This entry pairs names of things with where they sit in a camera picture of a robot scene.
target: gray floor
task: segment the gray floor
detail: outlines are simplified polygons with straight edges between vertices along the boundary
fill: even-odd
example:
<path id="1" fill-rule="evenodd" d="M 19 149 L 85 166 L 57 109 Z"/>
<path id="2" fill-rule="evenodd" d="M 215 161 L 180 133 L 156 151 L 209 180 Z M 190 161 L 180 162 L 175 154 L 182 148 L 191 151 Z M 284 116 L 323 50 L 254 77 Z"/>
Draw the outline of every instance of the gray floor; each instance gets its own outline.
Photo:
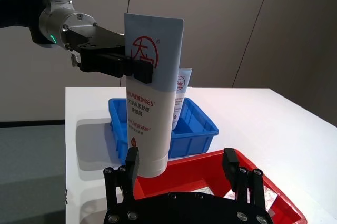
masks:
<path id="1" fill-rule="evenodd" d="M 0 128 L 0 224 L 64 222 L 64 126 Z"/>

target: green indicator light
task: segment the green indicator light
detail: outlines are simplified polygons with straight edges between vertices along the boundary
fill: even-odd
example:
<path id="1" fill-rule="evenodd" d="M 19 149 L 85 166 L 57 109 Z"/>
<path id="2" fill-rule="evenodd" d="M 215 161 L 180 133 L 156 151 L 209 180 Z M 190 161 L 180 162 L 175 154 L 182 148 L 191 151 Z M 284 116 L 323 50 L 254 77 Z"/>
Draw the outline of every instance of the green indicator light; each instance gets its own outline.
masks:
<path id="1" fill-rule="evenodd" d="M 53 35 L 51 35 L 51 38 L 52 38 L 52 40 L 54 41 L 54 43 L 56 44 L 56 39 L 54 38 Z"/>

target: white tube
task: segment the white tube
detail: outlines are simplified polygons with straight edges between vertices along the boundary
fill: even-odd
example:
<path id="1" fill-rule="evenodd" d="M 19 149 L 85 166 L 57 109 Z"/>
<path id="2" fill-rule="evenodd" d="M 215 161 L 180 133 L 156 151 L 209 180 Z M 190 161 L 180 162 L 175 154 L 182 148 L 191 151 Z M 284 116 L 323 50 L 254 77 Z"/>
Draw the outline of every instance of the white tube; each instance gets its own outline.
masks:
<path id="1" fill-rule="evenodd" d="M 177 79 L 177 94 L 175 96 L 172 130 L 178 124 L 181 108 L 183 107 L 185 93 L 189 85 L 192 69 L 179 69 Z"/>
<path id="2" fill-rule="evenodd" d="M 184 30 L 182 19 L 125 14 L 125 54 L 153 64 L 152 83 L 126 78 L 128 146 L 139 149 L 138 175 L 155 177 L 169 160 Z"/>

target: white table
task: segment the white table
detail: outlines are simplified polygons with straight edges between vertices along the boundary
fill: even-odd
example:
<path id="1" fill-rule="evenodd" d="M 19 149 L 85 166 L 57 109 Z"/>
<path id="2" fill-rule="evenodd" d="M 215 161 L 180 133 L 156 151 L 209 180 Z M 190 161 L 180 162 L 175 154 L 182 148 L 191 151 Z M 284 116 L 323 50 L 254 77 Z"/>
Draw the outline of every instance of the white table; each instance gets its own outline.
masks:
<path id="1" fill-rule="evenodd" d="M 337 223 L 336 127 L 269 89 L 189 88 L 186 96 L 219 128 L 209 152 L 238 149 L 290 198 L 308 223 Z M 103 223 L 103 169 L 120 165 L 108 100 L 125 97 L 123 87 L 66 89 L 69 224 Z"/>

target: blue plastic bin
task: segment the blue plastic bin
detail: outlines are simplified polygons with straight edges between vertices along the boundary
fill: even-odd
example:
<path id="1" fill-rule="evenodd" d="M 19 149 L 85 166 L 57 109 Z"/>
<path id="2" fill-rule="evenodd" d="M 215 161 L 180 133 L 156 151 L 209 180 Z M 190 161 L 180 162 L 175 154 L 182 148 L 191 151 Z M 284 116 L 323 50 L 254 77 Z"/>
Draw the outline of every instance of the blue plastic bin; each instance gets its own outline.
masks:
<path id="1" fill-rule="evenodd" d="M 111 130 L 118 158 L 125 163 L 127 146 L 126 99 L 110 99 Z M 184 99 L 178 124 L 171 134 L 169 158 L 206 153 L 219 130 L 209 117 L 189 98 Z"/>

